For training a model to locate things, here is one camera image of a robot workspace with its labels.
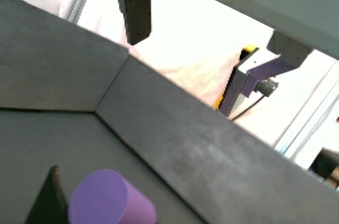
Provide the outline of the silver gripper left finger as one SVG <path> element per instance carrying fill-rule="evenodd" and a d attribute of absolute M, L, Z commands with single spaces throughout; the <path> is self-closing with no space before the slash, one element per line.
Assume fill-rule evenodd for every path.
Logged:
<path fill-rule="evenodd" d="M 117 0 L 126 42 L 136 45 L 150 34 L 150 0 Z"/>

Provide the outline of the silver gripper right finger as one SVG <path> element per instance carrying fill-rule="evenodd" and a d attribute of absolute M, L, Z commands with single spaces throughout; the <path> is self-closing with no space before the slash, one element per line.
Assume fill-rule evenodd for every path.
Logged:
<path fill-rule="evenodd" d="M 218 111 L 229 116 L 253 92 L 268 97 L 277 88 L 272 78 L 303 64 L 312 48 L 273 31 L 265 49 L 257 49 L 240 63 Z"/>

